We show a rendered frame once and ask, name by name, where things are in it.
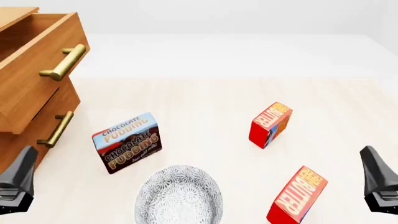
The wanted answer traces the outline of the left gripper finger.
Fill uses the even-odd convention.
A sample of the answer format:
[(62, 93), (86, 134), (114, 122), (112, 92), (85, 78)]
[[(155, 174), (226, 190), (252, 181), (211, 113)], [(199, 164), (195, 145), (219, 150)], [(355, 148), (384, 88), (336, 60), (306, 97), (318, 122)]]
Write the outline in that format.
[(0, 194), (34, 194), (33, 177), (37, 155), (33, 146), (23, 148), (14, 162), (0, 174)]

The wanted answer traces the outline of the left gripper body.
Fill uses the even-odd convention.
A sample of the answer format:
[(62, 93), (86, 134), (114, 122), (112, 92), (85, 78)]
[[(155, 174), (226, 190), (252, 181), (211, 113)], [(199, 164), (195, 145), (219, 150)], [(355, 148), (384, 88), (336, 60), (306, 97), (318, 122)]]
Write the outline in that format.
[(34, 199), (32, 189), (0, 188), (0, 214), (27, 212)]

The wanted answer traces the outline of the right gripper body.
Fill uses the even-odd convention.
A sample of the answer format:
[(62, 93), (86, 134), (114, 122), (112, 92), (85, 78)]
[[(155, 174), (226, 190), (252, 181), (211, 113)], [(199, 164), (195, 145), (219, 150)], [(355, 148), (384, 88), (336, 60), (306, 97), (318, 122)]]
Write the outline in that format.
[(371, 212), (398, 213), (398, 186), (369, 192), (364, 199)]

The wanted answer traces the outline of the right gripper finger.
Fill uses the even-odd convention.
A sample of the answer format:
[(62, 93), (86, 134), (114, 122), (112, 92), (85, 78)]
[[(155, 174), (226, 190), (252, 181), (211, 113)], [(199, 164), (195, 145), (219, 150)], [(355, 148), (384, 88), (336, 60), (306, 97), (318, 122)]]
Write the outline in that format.
[(398, 175), (384, 162), (372, 146), (360, 152), (364, 170), (364, 195), (398, 191)]

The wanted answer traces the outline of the red butter box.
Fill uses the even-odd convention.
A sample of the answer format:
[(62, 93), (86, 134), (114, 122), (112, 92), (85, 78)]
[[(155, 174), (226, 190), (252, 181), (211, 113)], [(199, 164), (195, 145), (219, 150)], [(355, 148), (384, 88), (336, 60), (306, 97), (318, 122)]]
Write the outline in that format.
[(301, 224), (328, 181), (302, 166), (273, 201), (267, 214), (270, 224)]
[(249, 140), (265, 149), (287, 126), (293, 110), (275, 102), (252, 120)]

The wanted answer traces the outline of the closed wooden drawer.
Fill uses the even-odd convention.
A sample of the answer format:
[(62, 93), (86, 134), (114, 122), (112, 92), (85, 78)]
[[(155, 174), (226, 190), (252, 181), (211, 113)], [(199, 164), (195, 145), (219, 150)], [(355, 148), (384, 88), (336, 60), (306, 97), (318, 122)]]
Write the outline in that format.
[(55, 119), (55, 115), (64, 115), (67, 111), (74, 112), (79, 104), (80, 99), (72, 82), (66, 80), (21, 134), (0, 132), (0, 173), (14, 162), (26, 146), (33, 146), (37, 150), (37, 167), (49, 150), (45, 145), (38, 145), (37, 140), (50, 137), (60, 122)]

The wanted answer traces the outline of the open wooden drawer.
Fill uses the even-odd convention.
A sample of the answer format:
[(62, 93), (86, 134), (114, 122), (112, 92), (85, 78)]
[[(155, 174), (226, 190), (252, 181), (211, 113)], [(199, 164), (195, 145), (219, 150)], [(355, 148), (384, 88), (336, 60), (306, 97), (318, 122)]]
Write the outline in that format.
[[(21, 134), (90, 51), (77, 12), (39, 13), (36, 7), (0, 7), (0, 132)], [(60, 82), (39, 76), (83, 44), (86, 52)]]

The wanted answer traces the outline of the wooden cabinet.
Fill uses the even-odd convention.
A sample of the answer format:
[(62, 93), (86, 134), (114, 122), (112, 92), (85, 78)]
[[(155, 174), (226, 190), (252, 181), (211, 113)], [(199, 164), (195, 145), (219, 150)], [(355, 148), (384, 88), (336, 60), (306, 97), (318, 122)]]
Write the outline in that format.
[(76, 12), (0, 7), (0, 173), (26, 146), (40, 162), (80, 104), (70, 74), (89, 52)]

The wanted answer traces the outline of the chocolate pudding box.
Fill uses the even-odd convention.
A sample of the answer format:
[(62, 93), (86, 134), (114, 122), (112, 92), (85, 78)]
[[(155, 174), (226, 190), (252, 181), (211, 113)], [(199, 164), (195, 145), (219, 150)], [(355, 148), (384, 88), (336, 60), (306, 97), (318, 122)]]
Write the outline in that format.
[(150, 112), (102, 130), (92, 140), (110, 175), (162, 150), (159, 126)]

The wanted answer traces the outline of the grey patterned bowl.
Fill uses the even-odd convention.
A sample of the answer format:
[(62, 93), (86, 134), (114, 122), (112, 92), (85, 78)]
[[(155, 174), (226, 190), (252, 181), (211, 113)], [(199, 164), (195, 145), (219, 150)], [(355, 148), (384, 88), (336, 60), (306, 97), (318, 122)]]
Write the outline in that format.
[(170, 166), (142, 185), (134, 210), (136, 224), (220, 224), (223, 198), (204, 170)]

